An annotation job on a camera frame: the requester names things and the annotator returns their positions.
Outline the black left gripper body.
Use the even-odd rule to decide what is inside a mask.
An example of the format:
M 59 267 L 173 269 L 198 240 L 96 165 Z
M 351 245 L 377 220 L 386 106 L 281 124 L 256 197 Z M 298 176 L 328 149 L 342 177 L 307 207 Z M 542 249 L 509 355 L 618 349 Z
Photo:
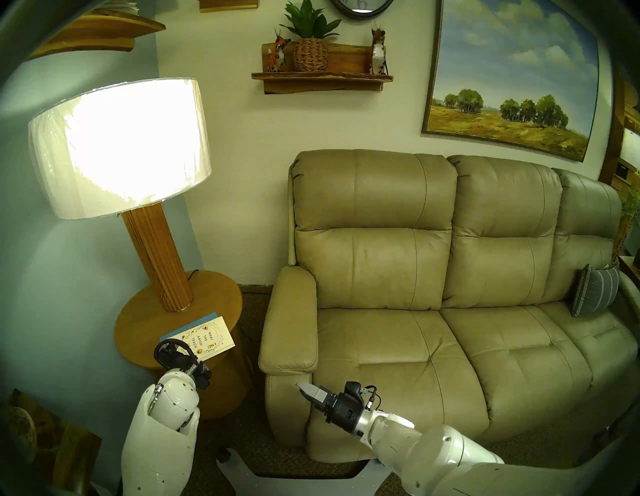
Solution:
M 154 349 L 154 360 L 166 371 L 179 369 L 183 373 L 199 364 L 197 355 L 180 339 L 164 339 Z

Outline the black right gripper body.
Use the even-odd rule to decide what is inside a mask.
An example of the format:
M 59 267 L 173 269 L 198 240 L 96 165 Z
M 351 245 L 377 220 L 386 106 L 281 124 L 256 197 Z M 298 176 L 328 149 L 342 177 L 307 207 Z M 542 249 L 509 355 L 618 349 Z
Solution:
M 330 392 L 321 412 L 328 424 L 335 424 L 350 435 L 361 435 L 358 424 L 364 409 L 362 392 Z

